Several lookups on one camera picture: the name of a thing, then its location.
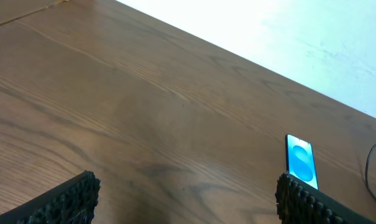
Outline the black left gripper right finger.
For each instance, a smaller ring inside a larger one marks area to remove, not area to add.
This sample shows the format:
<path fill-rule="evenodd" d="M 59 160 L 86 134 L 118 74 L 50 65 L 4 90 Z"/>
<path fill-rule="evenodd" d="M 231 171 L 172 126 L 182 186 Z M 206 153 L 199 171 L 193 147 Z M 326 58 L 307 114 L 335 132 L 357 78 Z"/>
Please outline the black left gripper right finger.
<path fill-rule="evenodd" d="M 275 198 L 283 224 L 374 224 L 289 173 L 278 178 Z"/>

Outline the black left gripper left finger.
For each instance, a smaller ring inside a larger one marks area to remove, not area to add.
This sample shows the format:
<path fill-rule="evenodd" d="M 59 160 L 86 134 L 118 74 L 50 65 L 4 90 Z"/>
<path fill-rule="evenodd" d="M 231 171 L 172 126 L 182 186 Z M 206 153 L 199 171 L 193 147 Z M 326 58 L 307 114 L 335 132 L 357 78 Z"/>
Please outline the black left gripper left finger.
<path fill-rule="evenodd" d="M 90 224 L 98 205 L 100 180 L 84 171 L 0 215 L 0 224 Z"/>

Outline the blue Galaxy smartphone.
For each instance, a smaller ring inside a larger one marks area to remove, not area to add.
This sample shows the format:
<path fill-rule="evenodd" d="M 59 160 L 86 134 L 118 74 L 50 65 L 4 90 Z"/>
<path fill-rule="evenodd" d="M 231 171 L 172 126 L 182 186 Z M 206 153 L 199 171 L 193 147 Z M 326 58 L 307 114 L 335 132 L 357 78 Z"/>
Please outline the blue Galaxy smartphone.
<path fill-rule="evenodd" d="M 312 144 L 296 136 L 285 136 L 287 171 L 304 183 L 319 189 Z"/>

